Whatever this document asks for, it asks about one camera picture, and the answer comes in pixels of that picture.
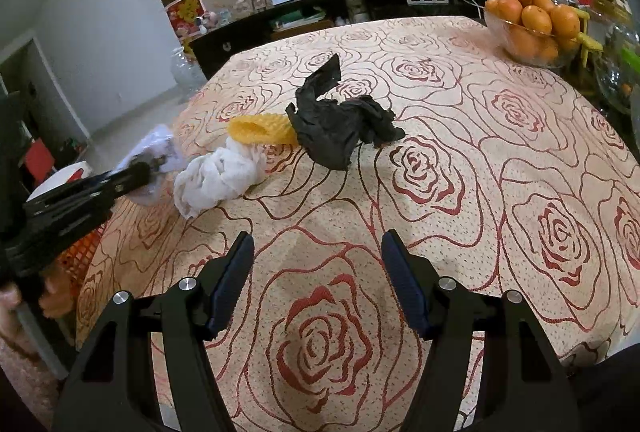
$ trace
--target bowl of oranges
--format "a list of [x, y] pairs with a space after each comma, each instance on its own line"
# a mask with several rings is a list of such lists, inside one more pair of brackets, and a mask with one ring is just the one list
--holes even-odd
[[488, 0], [484, 20], [500, 45], [521, 64], [562, 67], [580, 46], [575, 10], [552, 0]]

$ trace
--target yellow knitted item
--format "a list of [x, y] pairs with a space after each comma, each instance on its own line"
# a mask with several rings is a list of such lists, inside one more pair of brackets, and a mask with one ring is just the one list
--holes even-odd
[[241, 115], [229, 120], [226, 132], [235, 141], [251, 145], [266, 143], [271, 145], [297, 145], [298, 137], [286, 115], [265, 113], [262, 115]]

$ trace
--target blue gripper pad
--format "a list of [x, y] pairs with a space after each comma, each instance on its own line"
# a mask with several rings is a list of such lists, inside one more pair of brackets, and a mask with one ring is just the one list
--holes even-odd
[[382, 261], [409, 327], [421, 337], [430, 329], [428, 302], [408, 263], [409, 253], [395, 230], [382, 236]]
[[214, 337], [229, 325], [244, 282], [254, 265], [254, 238], [241, 232], [226, 257], [214, 260], [225, 259], [224, 272], [211, 295], [211, 317], [207, 323], [207, 328]]

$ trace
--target doorway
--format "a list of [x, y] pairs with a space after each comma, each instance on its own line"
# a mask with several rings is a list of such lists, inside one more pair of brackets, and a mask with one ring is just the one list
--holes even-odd
[[33, 140], [42, 139], [56, 168], [73, 163], [86, 148], [86, 130], [62, 95], [36, 40], [0, 63], [0, 80], [6, 93], [20, 93], [24, 125]]

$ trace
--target crumpled white cloth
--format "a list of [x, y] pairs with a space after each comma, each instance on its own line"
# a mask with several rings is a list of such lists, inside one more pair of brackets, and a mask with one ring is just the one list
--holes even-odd
[[197, 217], [222, 200], [240, 197], [266, 177], [267, 158], [262, 149], [234, 139], [226, 139], [226, 148], [199, 156], [174, 181], [174, 203], [182, 217]]

